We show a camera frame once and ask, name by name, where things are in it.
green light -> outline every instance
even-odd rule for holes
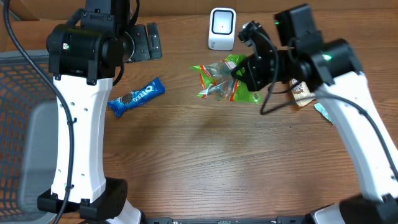
[[[330,61],[331,60],[331,56],[330,55],[322,55],[323,59]]]

wooden tabletop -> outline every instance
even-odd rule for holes
[[[314,12],[326,41],[345,38],[369,80],[379,113],[398,141],[398,10]],[[238,14],[237,33],[260,22],[279,46],[273,13]],[[126,65],[110,99],[159,77],[166,93],[117,119],[107,110],[104,169],[126,179],[128,200],[148,217],[264,218],[301,215],[359,193],[351,159],[334,126],[315,111],[284,108],[267,116],[259,105],[195,98],[201,90],[191,65],[252,53],[207,47],[208,16],[139,17],[159,25],[163,57]],[[14,22],[26,49],[44,49],[61,21]],[[14,50],[11,41],[8,50]],[[286,86],[277,85],[276,90]],[[269,106],[291,99],[275,95]],[[65,215],[64,223],[77,223]]]

green snack bag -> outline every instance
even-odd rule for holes
[[[197,97],[231,102],[261,103],[262,96],[259,92],[250,92],[245,83],[231,76],[231,70],[245,58],[245,55],[230,55],[225,60],[211,65],[190,67],[200,74],[203,90]]]

gray plastic crate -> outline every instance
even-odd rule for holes
[[[48,72],[45,50],[28,54]],[[37,209],[57,163],[55,95],[19,52],[0,53],[0,223],[48,223]]]

oreo package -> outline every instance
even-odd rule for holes
[[[155,78],[154,81],[146,85],[142,90],[133,90],[124,96],[109,101],[108,106],[112,108],[114,114],[120,118],[126,110],[131,110],[141,106],[163,93],[165,93],[164,86],[160,82],[159,78]]]

